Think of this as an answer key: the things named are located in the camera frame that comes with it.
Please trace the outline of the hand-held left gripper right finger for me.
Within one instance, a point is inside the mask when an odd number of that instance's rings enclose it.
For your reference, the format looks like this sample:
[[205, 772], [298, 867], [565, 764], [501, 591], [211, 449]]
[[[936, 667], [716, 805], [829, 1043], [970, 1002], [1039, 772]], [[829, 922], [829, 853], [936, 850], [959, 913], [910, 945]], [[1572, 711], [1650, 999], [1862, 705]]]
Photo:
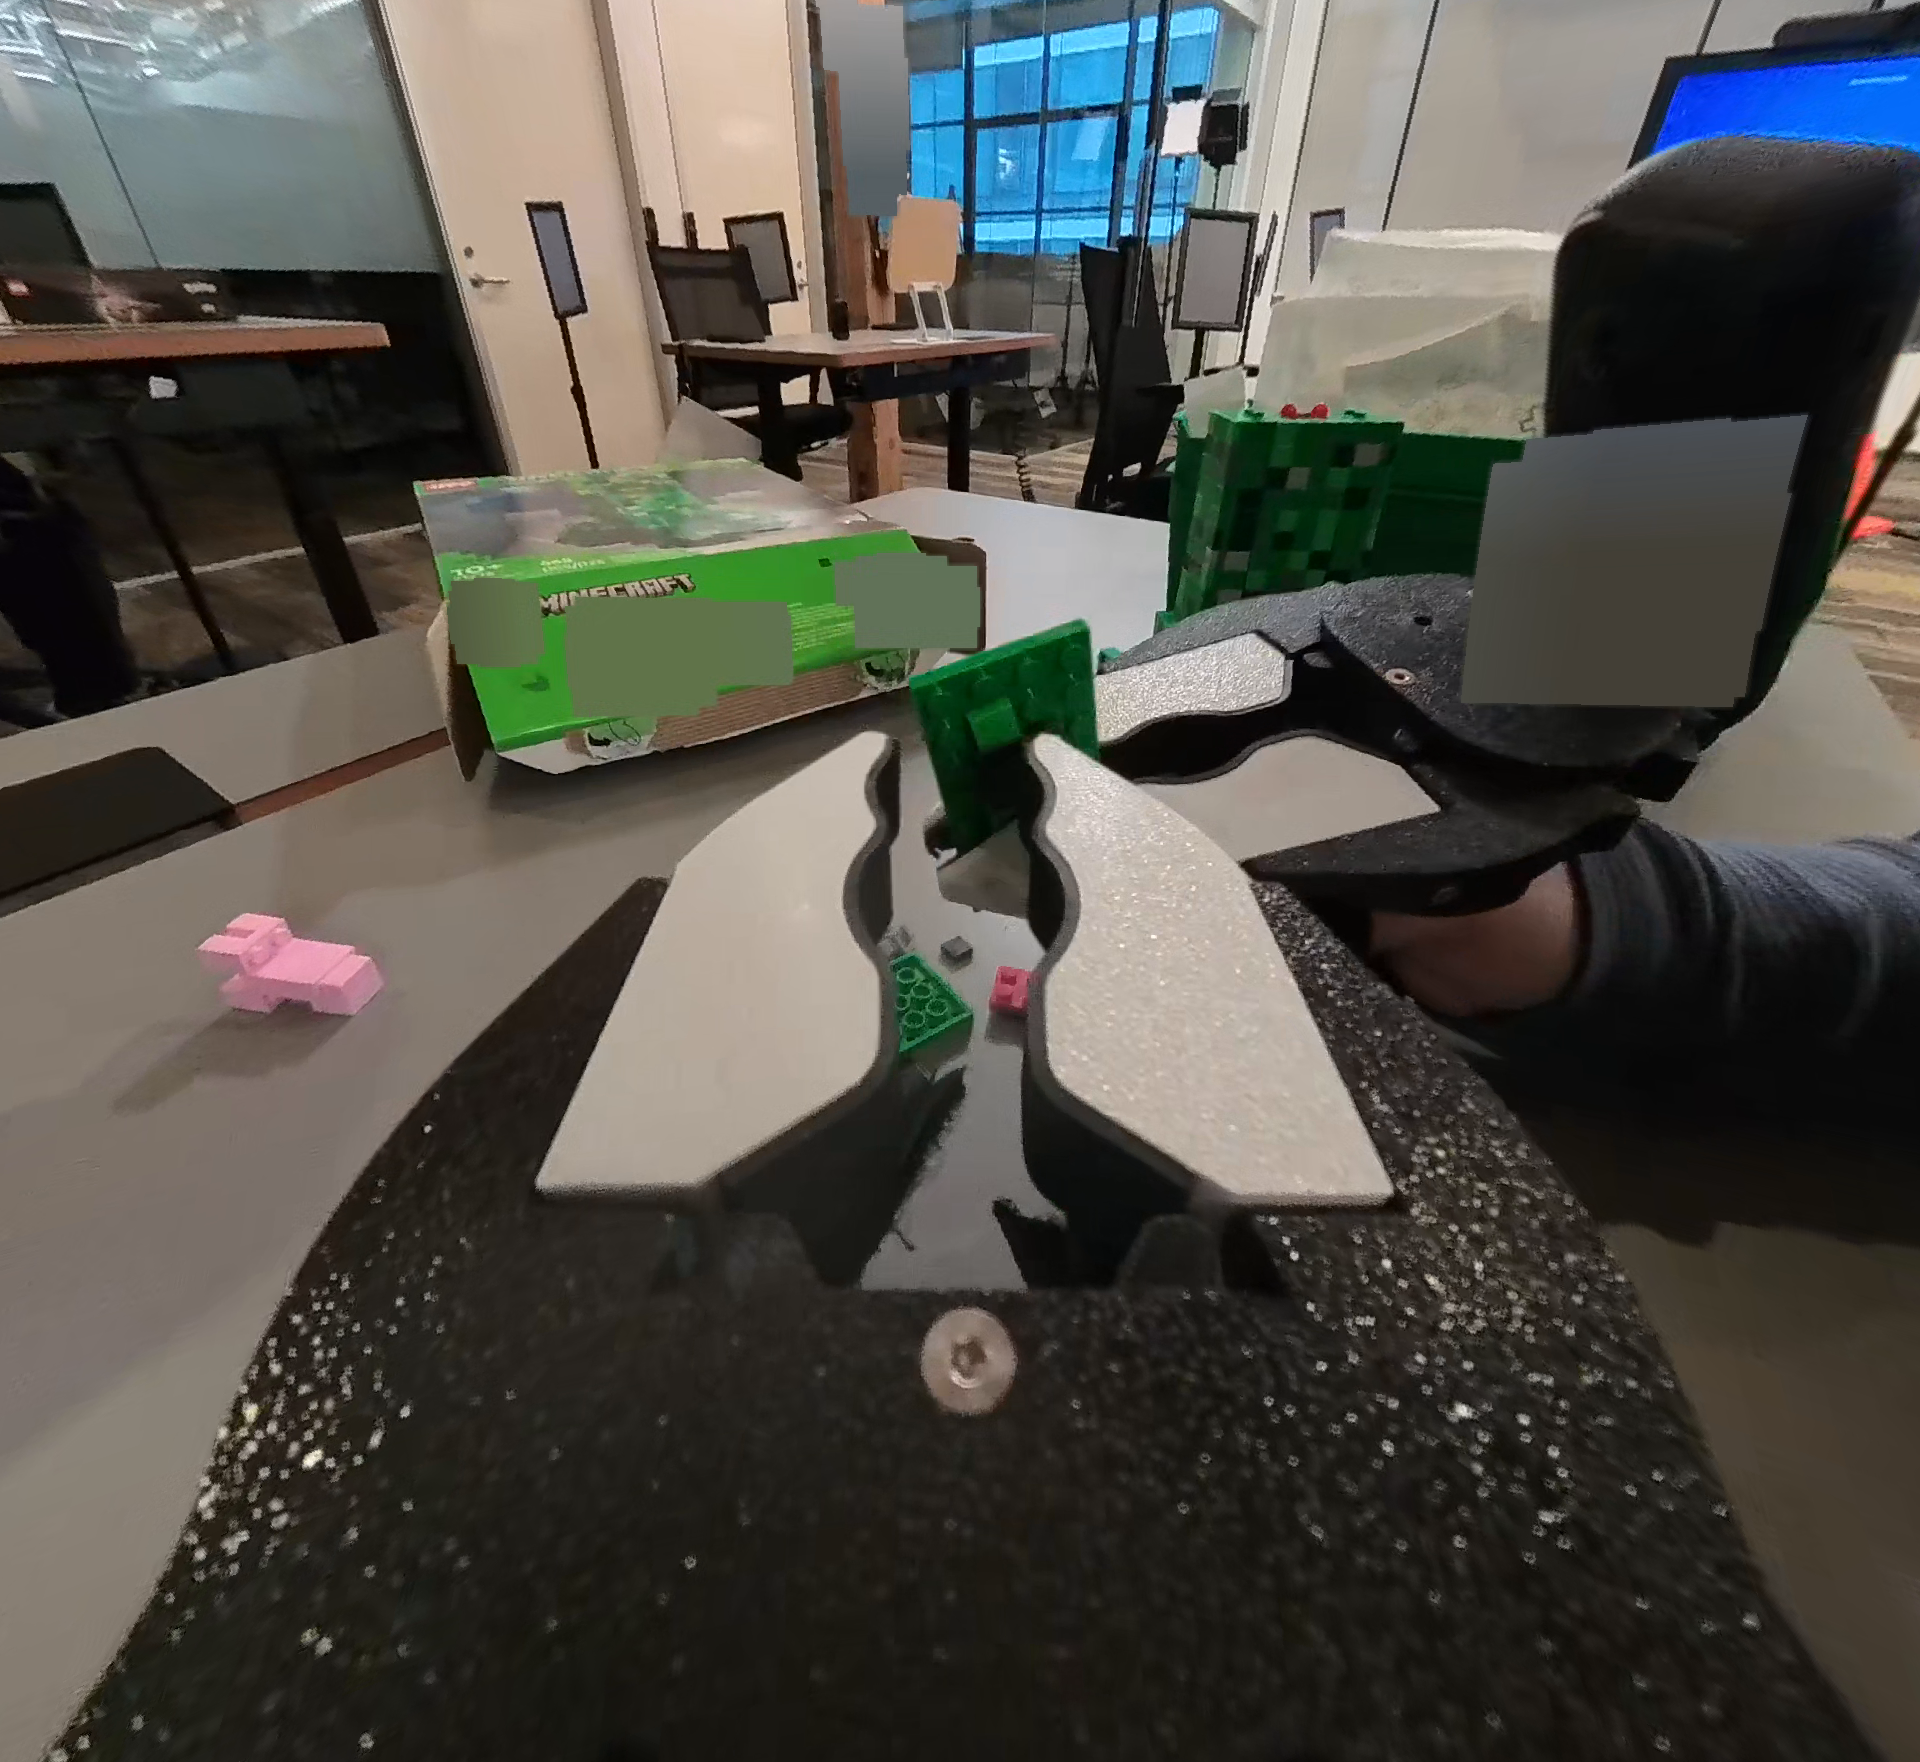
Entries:
[[1034, 772], [1034, 1101], [1195, 1203], [1379, 1210], [1388, 1162], [1247, 871], [1062, 734]]

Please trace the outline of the black flat box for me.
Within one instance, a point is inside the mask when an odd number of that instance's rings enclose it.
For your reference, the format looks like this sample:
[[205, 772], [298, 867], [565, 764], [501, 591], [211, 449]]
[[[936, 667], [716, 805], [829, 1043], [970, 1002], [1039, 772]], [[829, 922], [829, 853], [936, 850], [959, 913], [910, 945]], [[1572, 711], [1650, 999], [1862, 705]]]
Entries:
[[221, 275], [0, 268], [14, 324], [195, 324], [236, 320]]

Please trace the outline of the person's right forearm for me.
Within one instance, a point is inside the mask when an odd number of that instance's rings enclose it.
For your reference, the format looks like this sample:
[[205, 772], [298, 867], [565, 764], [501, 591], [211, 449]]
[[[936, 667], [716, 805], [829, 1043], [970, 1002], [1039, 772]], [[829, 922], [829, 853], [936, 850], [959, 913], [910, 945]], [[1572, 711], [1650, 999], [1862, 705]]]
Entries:
[[1608, 1220], [1709, 1240], [1794, 1220], [1916, 1240], [1920, 857], [1634, 823], [1569, 857], [1583, 977], [1510, 1020], [1438, 1020]]

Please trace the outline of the green studded brick plate assembly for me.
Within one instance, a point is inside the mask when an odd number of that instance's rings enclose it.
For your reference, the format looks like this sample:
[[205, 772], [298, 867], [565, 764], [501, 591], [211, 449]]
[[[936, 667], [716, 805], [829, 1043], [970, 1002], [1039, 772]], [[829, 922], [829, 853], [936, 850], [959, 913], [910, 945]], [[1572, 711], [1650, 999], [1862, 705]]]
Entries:
[[928, 850], [970, 853], [1023, 818], [1031, 740], [1055, 734], [1071, 751], [1104, 756], [1094, 650], [1083, 617], [915, 669], [910, 694], [943, 823]]

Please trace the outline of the light panel on stand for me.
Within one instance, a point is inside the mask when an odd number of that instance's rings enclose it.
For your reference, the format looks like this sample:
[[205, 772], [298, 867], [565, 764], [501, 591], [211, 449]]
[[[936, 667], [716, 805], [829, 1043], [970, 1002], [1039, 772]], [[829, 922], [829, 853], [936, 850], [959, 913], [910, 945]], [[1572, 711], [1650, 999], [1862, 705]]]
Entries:
[[1242, 335], [1256, 309], [1259, 210], [1190, 210], [1170, 324], [1190, 335], [1190, 379], [1205, 373], [1205, 339]]

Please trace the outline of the green toy box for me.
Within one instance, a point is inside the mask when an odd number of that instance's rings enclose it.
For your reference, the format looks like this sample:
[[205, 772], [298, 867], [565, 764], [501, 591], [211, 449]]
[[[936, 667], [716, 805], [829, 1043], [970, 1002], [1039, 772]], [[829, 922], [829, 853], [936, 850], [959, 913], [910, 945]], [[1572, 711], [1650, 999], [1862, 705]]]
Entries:
[[423, 477], [463, 779], [573, 772], [901, 691], [986, 641], [986, 556], [757, 458]]

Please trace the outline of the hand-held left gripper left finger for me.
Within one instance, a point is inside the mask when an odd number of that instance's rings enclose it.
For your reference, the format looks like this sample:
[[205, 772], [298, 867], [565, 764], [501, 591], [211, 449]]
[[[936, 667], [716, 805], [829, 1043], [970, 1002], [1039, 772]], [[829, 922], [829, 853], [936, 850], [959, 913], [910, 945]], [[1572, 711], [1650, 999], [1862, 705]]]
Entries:
[[901, 743], [855, 734], [671, 871], [537, 1162], [537, 1196], [708, 1203], [894, 1118]]

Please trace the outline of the tablet on floor stand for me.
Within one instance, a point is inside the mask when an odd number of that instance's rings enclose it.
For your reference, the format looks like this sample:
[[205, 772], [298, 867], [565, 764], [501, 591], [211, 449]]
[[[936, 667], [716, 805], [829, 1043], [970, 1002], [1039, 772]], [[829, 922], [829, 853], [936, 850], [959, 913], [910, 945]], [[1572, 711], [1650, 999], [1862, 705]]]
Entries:
[[565, 335], [570, 407], [573, 407], [588, 472], [596, 472], [600, 469], [600, 444], [596, 444], [588, 379], [583, 379], [583, 359], [573, 359], [573, 335], [570, 335], [588, 314], [588, 287], [583, 287], [570, 210], [565, 210], [565, 199], [529, 199], [529, 223], [535, 223], [548, 305], [554, 305], [554, 320]]

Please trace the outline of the beige door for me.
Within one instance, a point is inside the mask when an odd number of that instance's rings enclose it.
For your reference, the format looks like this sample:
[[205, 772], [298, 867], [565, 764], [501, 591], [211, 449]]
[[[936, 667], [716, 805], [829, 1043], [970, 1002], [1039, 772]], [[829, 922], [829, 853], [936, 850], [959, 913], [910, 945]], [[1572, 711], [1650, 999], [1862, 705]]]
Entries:
[[660, 452], [660, 348], [596, 0], [376, 0], [511, 472], [588, 469], [529, 199], [565, 199], [600, 469]]

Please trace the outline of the blue-screen wall monitor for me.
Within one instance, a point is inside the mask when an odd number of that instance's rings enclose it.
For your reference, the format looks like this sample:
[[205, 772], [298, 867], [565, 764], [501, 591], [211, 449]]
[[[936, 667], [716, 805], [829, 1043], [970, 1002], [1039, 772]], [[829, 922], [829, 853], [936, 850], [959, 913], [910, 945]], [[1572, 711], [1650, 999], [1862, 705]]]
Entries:
[[1631, 164], [1688, 137], [1920, 149], [1920, 4], [1794, 20], [1768, 46], [1672, 52]]

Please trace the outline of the white plastic bag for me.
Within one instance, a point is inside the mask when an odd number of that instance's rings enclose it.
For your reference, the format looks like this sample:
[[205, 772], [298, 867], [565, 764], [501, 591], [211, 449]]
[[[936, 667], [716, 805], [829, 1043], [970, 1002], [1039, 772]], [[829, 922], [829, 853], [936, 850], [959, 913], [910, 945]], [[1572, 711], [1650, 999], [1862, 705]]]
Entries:
[[1529, 444], [1549, 379], [1549, 228], [1324, 236], [1259, 347], [1259, 412], [1371, 412], [1425, 433]]

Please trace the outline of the wooden desk with black legs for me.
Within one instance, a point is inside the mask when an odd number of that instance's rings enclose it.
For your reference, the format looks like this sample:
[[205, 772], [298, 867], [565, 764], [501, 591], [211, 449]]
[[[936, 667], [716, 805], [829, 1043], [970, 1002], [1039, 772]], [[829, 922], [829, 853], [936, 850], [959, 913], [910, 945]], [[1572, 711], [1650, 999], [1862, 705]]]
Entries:
[[757, 388], [762, 469], [801, 472], [801, 432], [789, 422], [780, 379], [829, 373], [837, 407], [894, 407], [943, 391], [943, 487], [970, 491], [970, 391], [986, 379], [1023, 379], [1055, 335], [771, 335], [771, 339], [671, 339], [667, 359], [716, 361]]

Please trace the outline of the large green pixel brick model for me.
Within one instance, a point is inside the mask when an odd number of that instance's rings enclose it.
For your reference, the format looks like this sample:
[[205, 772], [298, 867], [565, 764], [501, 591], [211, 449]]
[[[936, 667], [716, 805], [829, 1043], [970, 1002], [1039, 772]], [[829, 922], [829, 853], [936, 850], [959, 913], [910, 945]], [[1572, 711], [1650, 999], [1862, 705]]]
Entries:
[[1170, 469], [1149, 634], [1271, 591], [1452, 578], [1503, 655], [1598, 650], [1650, 617], [1698, 662], [1759, 655], [1821, 598], [1854, 506], [1794, 524], [1811, 419], [1569, 433], [1407, 432], [1379, 412], [1209, 412]]

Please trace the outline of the green wedge brick plate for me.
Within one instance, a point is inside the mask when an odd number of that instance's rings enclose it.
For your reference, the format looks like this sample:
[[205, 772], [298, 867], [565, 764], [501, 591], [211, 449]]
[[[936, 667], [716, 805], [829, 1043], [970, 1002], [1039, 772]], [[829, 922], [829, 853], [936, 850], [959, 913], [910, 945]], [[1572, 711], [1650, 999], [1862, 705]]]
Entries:
[[978, 1029], [970, 999], [915, 950], [890, 956], [894, 985], [894, 1052], [936, 1059], [959, 1052]]

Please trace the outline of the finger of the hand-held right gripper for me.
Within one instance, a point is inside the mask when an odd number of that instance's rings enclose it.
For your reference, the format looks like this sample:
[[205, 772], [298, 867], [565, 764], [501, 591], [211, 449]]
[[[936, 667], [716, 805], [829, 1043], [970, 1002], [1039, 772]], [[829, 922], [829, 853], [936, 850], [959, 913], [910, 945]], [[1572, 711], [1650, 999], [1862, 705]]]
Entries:
[[1413, 770], [1354, 743], [1256, 743], [1218, 772], [1164, 779], [1164, 805], [1205, 828], [1229, 857], [1266, 857], [1444, 811]]
[[1266, 634], [1094, 669], [1094, 764], [1124, 779], [1235, 770], [1290, 726], [1297, 662]]

